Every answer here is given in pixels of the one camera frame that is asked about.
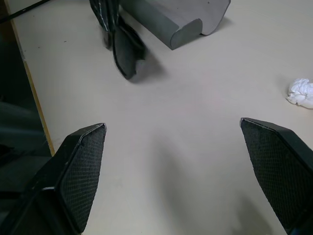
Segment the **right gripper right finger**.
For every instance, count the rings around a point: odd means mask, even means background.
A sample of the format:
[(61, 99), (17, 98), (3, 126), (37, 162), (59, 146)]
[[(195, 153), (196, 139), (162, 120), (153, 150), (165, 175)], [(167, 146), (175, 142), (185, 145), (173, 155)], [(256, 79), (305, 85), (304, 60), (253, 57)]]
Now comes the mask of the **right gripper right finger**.
[(313, 235), (313, 150), (292, 130), (241, 118), (256, 179), (288, 235)]

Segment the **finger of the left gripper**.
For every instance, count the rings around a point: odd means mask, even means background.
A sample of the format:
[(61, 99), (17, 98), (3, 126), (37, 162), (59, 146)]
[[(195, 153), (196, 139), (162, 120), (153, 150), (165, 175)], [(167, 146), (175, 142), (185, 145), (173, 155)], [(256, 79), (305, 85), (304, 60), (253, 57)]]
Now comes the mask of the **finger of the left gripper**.
[(91, 9), (95, 14), (100, 25), (106, 32), (110, 32), (110, 26), (108, 21), (108, 9), (106, 0), (89, 0)]
[(109, 0), (111, 30), (114, 32), (118, 26), (120, 0)]

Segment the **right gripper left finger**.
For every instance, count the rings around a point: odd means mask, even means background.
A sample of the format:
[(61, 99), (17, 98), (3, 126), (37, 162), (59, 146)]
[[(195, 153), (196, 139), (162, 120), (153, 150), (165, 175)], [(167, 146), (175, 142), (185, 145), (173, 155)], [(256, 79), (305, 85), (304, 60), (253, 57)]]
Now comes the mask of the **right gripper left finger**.
[(82, 235), (97, 192), (107, 127), (68, 135), (54, 156), (0, 158), (0, 235)]

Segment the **black sunglasses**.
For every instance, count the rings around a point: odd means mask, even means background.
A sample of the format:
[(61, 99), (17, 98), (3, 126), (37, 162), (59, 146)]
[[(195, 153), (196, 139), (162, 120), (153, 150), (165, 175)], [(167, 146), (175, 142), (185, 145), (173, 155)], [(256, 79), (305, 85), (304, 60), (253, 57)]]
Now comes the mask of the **black sunglasses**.
[(112, 50), (114, 62), (125, 79), (136, 75), (136, 65), (144, 60), (147, 48), (137, 32), (119, 16), (113, 32), (105, 32), (106, 48)]

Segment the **crumpled white paper ball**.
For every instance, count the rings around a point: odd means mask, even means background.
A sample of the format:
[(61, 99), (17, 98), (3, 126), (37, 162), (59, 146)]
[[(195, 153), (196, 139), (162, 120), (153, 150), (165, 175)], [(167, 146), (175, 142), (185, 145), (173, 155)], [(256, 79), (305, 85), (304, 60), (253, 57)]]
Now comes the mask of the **crumpled white paper ball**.
[(286, 100), (291, 104), (313, 109), (313, 82), (305, 78), (294, 80), (289, 85)]

